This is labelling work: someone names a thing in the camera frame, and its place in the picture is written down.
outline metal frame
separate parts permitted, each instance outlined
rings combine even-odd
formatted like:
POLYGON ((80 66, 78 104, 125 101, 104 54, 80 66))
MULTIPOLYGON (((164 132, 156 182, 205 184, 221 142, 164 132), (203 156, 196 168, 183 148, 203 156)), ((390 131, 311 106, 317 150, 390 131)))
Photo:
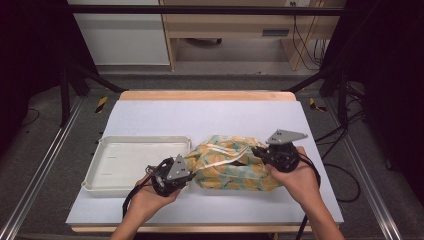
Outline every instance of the metal frame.
MULTIPOLYGON (((92 14, 231 14, 231 15, 297 15, 297 16, 356 16, 360 12, 358 10, 348 10, 344 8, 297 8, 297 7, 228 7, 228 6, 123 6, 123 5, 69 5, 69 6, 40 6, 40 12, 71 12, 71 13, 92 13, 92 14)), ((355 33, 359 33, 363 24, 366 23, 367 18, 365 18, 362 25, 360 25, 355 33)), ((308 78, 302 83, 292 87, 288 91, 297 92, 303 87, 323 78, 328 77, 331 74, 338 75, 340 70, 342 70, 343 64, 346 63, 346 49, 351 49, 356 46, 355 38, 351 38, 347 44, 347 47, 343 48, 343 51, 337 56, 335 61, 336 64, 330 65, 326 69, 320 70, 316 75, 308 78)), ((69 114, 69 94, 68 94, 68 72, 77 71, 80 74, 83 74, 87 77, 92 78, 98 83, 104 85, 105 87, 119 92, 123 91, 119 87, 114 86, 113 84, 102 79, 98 74, 92 73, 83 66, 61 66, 63 69, 61 75, 61 87, 62 87, 62 111, 63 118, 61 128, 53 141, 49 151, 46 153, 45 158, 40 164, 36 174, 34 175, 31 183, 28 185, 27 190, 22 196, 20 202, 18 203, 15 211, 12 216, 8 219, 6 225, 1 229, 0 239, 9 240, 13 239, 23 220, 26 217, 34 199, 36 198, 38 191, 40 190, 44 179, 46 178, 51 166, 53 165, 55 158, 60 150, 60 146, 63 144, 64 139, 66 138, 67 133, 72 127, 77 112, 82 104, 82 99, 77 101, 74 105, 74 110, 72 114, 69 114)), ((337 85, 337 80, 333 76, 332 85, 337 85)), ((381 196, 379 195, 377 189, 374 186, 372 179, 367 173, 364 165, 362 164, 359 155, 357 154, 350 138, 348 137, 346 141, 346 146, 350 154, 353 156, 352 164, 355 168, 355 171, 361 177, 361 180, 364 182, 366 188, 365 193, 370 202, 372 209, 377 217, 377 220, 380 224, 380 227, 386 236, 387 239, 401 239, 400 233, 394 224, 393 219, 390 216, 389 211, 387 210, 381 196)))

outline black pole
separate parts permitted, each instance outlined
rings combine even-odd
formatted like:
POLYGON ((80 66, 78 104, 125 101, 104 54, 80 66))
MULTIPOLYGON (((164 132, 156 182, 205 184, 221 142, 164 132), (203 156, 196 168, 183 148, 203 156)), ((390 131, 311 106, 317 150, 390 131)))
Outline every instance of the black pole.
POLYGON ((359 48, 366 40, 366 36, 364 36, 364 28, 366 27, 369 18, 374 13, 374 10, 379 5, 380 1, 381 0, 376 0, 376 3, 366 13, 358 27, 353 30, 354 32, 352 36, 347 40, 331 64, 323 69, 320 69, 318 73, 308 77, 303 82, 300 82, 297 85, 291 87, 288 91, 296 93, 297 91, 316 82, 319 79, 325 79, 323 85, 321 86, 320 94, 324 97, 330 96, 339 84, 339 74, 342 74, 341 72, 343 71, 343 68, 346 66, 346 64, 349 63, 349 61, 352 60, 355 49, 359 48))
POLYGON ((69 5, 46 6, 46 11, 91 14, 207 14, 207 15, 291 15, 355 16, 356 9, 258 6, 185 6, 185 5, 69 5))
POLYGON ((88 71, 87 69, 83 68, 80 65, 74 65, 73 67, 79 73, 83 74, 84 76, 86 76, 88 78, 91 78, 92 80, 94 80, 97 83, 107 87, 108 89, 112 90, 113 92, 122 93, 122 92, 128 90, 128 89, 121 88, 121 87, 118 87, 118 86, 112 84, 111 82, 107 81, 106 79, 100 77, 99 75, 97 75, 95 73, 88 71))

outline yellow floral fabric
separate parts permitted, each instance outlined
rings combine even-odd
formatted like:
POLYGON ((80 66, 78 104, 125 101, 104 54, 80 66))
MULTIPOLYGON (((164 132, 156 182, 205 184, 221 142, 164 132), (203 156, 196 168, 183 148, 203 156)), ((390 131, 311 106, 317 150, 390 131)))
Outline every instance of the yellow floral fabric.
POLYGON ((202 188, 271 191, 281 184, 271 177, 251 147, 267 147, 255 138, 214 135, 184 157, 202 188))

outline white tray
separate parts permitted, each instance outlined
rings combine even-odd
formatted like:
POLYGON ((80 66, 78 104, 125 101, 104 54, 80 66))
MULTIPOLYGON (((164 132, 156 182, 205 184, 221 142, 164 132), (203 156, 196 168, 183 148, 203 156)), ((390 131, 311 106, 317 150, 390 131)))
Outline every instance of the white tray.
POLYGON ((185 136, 108 136, 99 140, 81 186, 98 197, 126 197, 146 174, 148 165, 185 156, 191 141, 185 136))

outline white table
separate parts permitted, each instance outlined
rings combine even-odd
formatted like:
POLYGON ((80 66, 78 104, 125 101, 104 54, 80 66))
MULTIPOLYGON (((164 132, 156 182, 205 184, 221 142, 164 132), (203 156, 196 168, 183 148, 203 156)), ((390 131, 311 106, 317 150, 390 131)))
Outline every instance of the white table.
MULTIPOLYGON (((342 223, 300 102, 222 99, 119 100, 103 137, 188 136, 194 148, 215 134, 255 137, 265 143, 277 129, 306 133, 308 137, 294 145, 304 146, 314 162, 321 175, 324 202, 334 220, 342 223)), ((93 197, 81 189, 66 222, 78 232, 111 232, 121 222, 123 201, 124 198, 93 197)), ((139 231, 295 232, 303 217, 304 212, 284 187, 271 192, 211 190, 192 181, 173 204, 162 208, 139 231)))

